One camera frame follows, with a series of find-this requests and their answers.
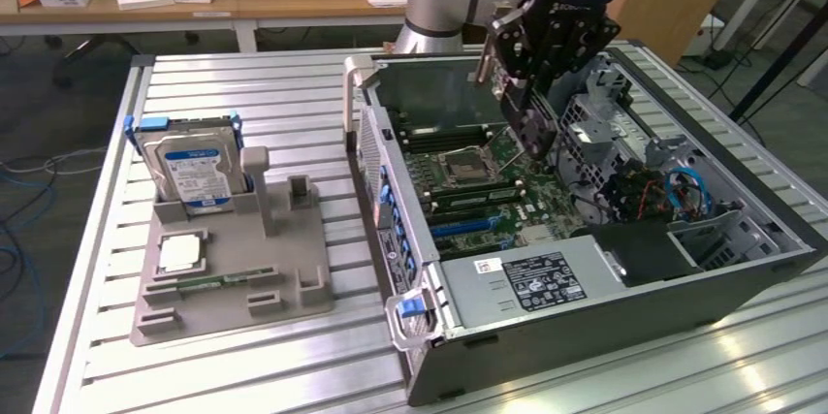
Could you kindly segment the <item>blue expansion slot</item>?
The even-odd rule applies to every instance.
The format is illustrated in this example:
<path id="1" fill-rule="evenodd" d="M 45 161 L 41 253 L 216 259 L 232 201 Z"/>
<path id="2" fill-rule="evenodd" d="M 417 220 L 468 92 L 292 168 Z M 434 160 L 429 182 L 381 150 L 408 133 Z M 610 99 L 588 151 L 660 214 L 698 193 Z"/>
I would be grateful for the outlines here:
<path id="1" fill-rule="evenodd" d="M 456 235 L 493 231 L 501 222 L 500 216 L 461 221 L 450 224 L 436 225 L 429 228 L 433 238 L 445 238 Z"/>

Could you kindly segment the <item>hard disk with blue caddy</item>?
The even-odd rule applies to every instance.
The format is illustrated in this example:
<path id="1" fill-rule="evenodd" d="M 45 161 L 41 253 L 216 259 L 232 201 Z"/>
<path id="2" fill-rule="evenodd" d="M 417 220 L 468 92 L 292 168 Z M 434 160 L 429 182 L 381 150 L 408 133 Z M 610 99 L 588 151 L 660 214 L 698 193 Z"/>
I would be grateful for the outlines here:
<path id="1" fill-rule="evenodd" d="M 232 198 L 248 191 L 240 129 L 234 112 L 205 118 L 124 117 L 124 135 L 148 168 L 157 198 L 181 203 L 189 215 L 230 210 Z"/>

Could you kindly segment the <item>green motherboard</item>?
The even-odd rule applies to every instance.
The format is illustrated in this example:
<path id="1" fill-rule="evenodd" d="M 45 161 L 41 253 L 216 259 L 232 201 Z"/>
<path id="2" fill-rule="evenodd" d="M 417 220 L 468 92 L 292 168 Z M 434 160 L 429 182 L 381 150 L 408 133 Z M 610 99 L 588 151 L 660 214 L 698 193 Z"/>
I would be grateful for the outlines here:
<path id="1" fill-rule="evenodd" d="M 470 123 L 440 127 L 412 122 L 404 113 L 392 114 L 392 123 L 428 230 L 436 225 L 501 217 L 493 231 L 445 238 L 430 236 L 442 260 L 512 249 L 534 242 L 568 239 L 589 224 L 608 218 L 598 207 L 577 198 L 552 166 L 533 160 L 524 150 L 505 165 L 498 166 L 489 159 L 486 143 L 505 124 Z M 454 185 L 446 180 L 438 155 L 470 147 L 482 149 L 496 178 L 481 183 Z M 506 186 L 524 190 L 521 198 L 506 204 L 444 208 L 430 203 L 432 193 Z"/>

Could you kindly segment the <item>black-labelled RAM stick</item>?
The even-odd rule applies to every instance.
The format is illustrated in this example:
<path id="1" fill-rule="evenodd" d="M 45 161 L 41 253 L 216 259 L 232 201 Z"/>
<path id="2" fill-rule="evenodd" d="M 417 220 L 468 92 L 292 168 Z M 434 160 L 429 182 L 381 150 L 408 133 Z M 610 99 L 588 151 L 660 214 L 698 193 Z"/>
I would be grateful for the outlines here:
<path id="1" fill-rule="evenodd" d="M 430 203 L 437 207 L 460 208 L 477 205 L 500 205 L 521 198 L 524 190 L 513 187 L 474 188 L 470 190 L 449 190 L 430 194 Z"/>

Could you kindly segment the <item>black open PC case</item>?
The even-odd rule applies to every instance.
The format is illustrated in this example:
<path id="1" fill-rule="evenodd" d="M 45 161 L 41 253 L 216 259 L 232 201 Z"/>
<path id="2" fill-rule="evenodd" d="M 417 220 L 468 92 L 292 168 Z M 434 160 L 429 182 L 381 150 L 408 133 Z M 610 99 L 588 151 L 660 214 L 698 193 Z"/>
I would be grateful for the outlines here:
<path id="1" fill-rule="evenodd" d="M 632 82 L 632 117 L 650 135 L 645 159 L 584 163 L 560 119 L 585 75 L 614 65 Z M 472 329 L 458 324 L 405 168 L 392 114 L 456 127 L 505 124 L 472 52 L 358 53 L 344 63 L 345 147 L 381 315 L 402 371 L 404 401 L 442 407 L 533 375 L 642 349 L 670 337 L 733 344 L 748 303 L 828 256 L 828 202 L 806 191 L 726 114 L 636 43 L 620 42 L 542 95 L 556 135 L 544 159 L 608 218 L 592 236 L 626 290 L 546 317 Z M 401 300 L 426 311 L 402 319 Z"/>

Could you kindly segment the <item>black Nvidia graphics card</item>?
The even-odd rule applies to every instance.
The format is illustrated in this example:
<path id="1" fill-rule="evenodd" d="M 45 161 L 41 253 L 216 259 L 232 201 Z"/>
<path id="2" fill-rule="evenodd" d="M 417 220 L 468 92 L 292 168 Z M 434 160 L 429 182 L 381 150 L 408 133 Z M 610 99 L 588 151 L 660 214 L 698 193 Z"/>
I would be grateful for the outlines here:
<path id="1" fill-rule="evenodd" d="M 474 84 L 478 86 L 484 84 L 490 86 L 485 72 L 485 47 L 486 40 L 474 72 Z M 545 109 L 542 95 L 544 92 L 538 90 L 517 93 L 516 89 L 505 95 L 494 95 L 500 102 L 502 118 L 512 128 L 526 154 L 536 160 L 544 159 L 556 135 L 552 115 L 550 111 Z"/>

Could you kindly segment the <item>open metal socket cover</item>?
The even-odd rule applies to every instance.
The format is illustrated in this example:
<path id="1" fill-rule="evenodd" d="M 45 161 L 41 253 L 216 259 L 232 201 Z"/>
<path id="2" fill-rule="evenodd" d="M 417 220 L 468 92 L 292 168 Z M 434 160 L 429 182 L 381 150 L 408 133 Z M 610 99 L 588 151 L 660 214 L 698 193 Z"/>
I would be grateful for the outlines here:
<path id="1" fill-rule="evenodd" d="M 514 156 L 522 153 L 522 150 L 524 147 L 508 125 L 497 131 L 485 146 L 489 159 L 498 166 L 505 165 Z"/>

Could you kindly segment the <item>grey printed parts rack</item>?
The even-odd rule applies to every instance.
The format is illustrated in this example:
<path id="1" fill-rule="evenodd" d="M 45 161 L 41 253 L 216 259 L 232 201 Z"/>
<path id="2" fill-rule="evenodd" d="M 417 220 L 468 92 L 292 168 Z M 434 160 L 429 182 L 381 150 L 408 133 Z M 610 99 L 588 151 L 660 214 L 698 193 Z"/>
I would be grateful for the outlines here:
<path id="1" fill-rule="evenodd" d="M 262 146 L 240 152 L 252 178 L 232 209 L 189 216 L 178 204 L 154 203 L 129 340 L 145 346 L 330 311 L 332 281 L 318 189 L 305 175 L 270 183 Z M 200 261 L 185 271 L 157 267 L 168 237 L 200 237 Z M 246 273 L 236 286 L 181 292 L 176 282 Z"/>

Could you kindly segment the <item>CPU socket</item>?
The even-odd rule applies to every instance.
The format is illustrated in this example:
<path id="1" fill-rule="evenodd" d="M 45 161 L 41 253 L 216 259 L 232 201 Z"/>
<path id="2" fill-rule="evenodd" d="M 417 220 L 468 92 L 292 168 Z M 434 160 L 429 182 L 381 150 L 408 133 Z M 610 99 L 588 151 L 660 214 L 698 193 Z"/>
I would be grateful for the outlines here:
<path id="1" fill-rule="evenodd" d="M 496 178 L 485 153 L 480 147 L 470 147 L 438 155 L 438 163 L 449 183 L 473 184 Z"/>

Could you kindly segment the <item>white small floor unit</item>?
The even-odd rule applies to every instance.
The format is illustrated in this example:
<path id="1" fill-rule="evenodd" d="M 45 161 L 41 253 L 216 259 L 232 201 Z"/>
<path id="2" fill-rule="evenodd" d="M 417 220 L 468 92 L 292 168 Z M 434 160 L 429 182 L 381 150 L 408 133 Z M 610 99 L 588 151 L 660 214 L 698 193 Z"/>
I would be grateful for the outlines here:
<path id="1" fill-rule="evenodd" d="M 714 15 L 706 14 L 681 56 L 702 56 L 710 49 L 722 28 L 724 22 Z"/>

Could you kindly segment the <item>metal disk bay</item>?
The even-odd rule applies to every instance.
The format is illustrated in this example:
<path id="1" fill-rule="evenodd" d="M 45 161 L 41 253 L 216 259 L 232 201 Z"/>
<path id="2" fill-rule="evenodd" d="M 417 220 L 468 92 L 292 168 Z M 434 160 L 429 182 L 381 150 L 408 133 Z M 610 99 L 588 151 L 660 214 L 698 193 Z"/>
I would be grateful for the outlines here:
<path id="1" fill-rule="evenodd" d="M 649 133 L 632 117 L 632 82 L 612 64 L 598 64 L 585 75 L 560 119 L 572 154 L 597 168 L 622 161 L 644 161 Z"/>

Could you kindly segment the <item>green RAM stick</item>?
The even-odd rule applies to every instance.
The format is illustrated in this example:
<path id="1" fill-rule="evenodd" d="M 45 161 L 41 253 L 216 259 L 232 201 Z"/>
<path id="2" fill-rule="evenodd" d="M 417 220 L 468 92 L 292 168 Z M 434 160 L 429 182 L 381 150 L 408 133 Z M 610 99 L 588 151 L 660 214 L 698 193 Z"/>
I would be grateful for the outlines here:
<path id="1" fill-rule="evenodd" d="M 181 292 L 204 289 L 217 289 L 228 286 L 244 284 L 248 281 L 248 274 L 229 273 L 222 275 L 189 278 L 176 282 L 176 289 Z"/>

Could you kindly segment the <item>grey power supply unit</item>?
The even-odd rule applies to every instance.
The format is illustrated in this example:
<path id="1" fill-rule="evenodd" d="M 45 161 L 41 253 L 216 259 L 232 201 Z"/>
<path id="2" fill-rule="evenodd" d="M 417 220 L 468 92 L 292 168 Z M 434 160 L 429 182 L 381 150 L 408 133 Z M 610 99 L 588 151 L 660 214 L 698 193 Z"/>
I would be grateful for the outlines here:
<path id="1" fill-rule="evenodd" d="M 441 281 L 466 329 L 546 317 L 626 290 L 592 236 L 444 262 Z"/>

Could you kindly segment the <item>silver CPU chip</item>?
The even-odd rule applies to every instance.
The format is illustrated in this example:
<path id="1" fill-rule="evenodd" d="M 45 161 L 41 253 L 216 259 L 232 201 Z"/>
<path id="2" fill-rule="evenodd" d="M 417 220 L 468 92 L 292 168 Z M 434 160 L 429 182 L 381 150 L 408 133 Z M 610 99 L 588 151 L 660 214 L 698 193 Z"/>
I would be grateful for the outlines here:
<path id="1" fill-rule="evenodd" d="M 200 237 L 181 235 L 168 237 L 160 247 L 157 267 L 164 273 L 185 271 L 200 261 Z"/>

